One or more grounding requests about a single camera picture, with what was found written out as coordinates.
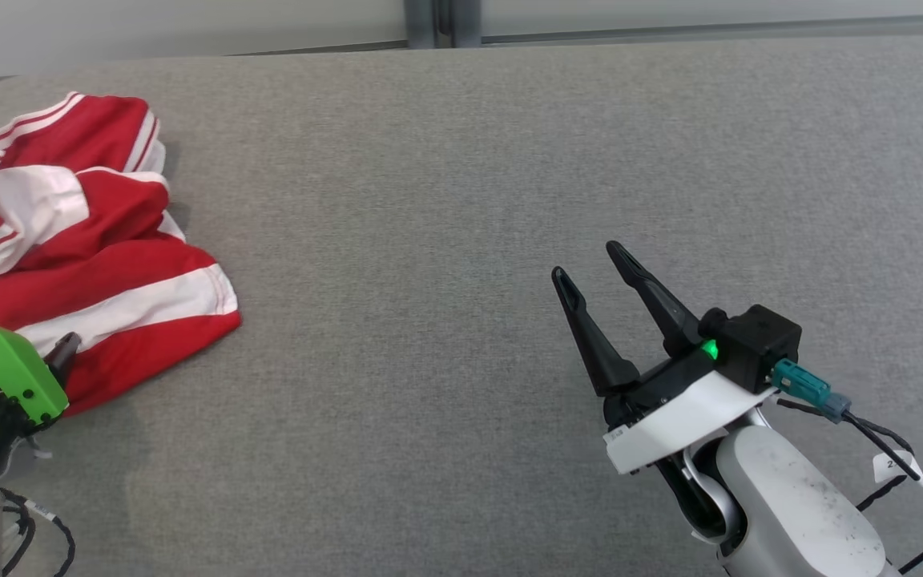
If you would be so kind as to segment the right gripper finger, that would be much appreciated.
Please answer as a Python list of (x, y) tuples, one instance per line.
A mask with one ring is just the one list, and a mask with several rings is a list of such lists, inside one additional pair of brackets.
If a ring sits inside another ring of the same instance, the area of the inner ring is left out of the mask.
[(699, 348), (703, 339), (697, 332), (699, 319), (692, 311), (618, 241), (608, 241), (606, 252), (619, 276), (638, 293), (651, 314), (662, 333), (663, 349), (669, 357), (678, 357), (685, 351)]
[(640, 377), (636, 365), (623, 358), (602, 333), (587, 311), (585, 297), (578, 286), (561, 267), (553, 268), (550, 280), (595, 394), (612, 397), (631, 390)]

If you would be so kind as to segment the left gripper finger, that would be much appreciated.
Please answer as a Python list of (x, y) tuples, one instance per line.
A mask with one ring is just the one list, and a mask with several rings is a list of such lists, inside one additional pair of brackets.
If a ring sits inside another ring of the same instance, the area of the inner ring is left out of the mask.
[(81, 343), (81, 337), (77, 333), (66, 333), (46, 355), (47, 368), (52, 373), (52, 376), (55, 377), (59, 387), (67, 386), (67, 380), (69, 380), (72, 373), (75, 357)]

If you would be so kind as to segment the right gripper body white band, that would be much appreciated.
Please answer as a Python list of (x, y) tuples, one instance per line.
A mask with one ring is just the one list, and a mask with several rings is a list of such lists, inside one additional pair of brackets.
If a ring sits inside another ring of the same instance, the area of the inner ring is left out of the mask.
[(649, 370), (639, 382), (604, 399), (606, 454), (619, 474), (629, 474), (682, 452), (733, 423), (774, 388), (750, 392), (715, 369), (715, 345), (703, 345)]

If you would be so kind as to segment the red shorts white trim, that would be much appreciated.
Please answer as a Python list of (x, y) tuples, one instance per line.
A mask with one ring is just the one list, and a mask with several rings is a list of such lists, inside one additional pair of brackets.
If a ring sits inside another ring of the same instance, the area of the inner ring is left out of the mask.
[(41, 245), (0, 275), (0, 328), (40, 357), (67, 333), (80, 337), (66, 384), (70, 415), (121, 397), (240, 322), (220, 264), (161, 232), (98, 251)]

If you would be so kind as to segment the grey metal partition post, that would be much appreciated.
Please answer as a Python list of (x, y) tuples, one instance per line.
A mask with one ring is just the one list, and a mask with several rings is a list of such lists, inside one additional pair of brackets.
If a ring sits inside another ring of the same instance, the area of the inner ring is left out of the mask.
[(438, 47), (438, 0), (402, 0), (409, 49)]
[(482, 41), (482, 0), (448, 0), (452, 48), (478, 48)]

